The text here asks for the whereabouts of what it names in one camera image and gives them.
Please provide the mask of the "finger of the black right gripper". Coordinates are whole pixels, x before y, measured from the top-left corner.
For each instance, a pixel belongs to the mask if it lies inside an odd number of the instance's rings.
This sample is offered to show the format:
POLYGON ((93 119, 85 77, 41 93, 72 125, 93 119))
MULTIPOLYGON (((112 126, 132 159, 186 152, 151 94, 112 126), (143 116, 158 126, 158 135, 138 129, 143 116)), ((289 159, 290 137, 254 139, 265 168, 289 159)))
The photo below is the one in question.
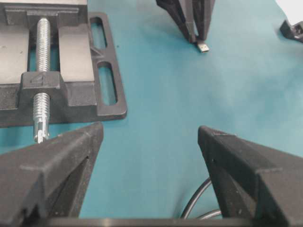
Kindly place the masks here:
POLYGON ((189 43, 196 42, 192 0, 156 0, 156 4, 167 11, 189 43))
POLYGON ((198 35, 192 41, 205 41, 211 24, 215 0, 193 0, 192 9, 198 35))

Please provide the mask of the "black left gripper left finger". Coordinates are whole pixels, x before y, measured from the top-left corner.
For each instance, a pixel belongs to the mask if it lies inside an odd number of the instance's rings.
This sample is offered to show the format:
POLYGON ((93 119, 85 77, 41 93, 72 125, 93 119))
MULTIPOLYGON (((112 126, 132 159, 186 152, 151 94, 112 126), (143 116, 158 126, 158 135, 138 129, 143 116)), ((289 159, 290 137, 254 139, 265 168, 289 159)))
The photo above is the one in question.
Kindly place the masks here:
POLYGON ((0 224, 77 217, 103 141, 93 123, 0 157, 0 224))

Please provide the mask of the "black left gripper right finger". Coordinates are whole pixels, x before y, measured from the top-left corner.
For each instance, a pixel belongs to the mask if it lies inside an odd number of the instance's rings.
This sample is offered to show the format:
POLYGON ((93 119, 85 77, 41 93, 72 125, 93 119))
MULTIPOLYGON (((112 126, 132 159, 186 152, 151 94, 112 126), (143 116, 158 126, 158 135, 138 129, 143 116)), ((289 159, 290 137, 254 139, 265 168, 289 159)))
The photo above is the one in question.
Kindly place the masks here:
POLYGON ((198 144, 224 218, 303 224, 303 159, 206 126, 198 144))

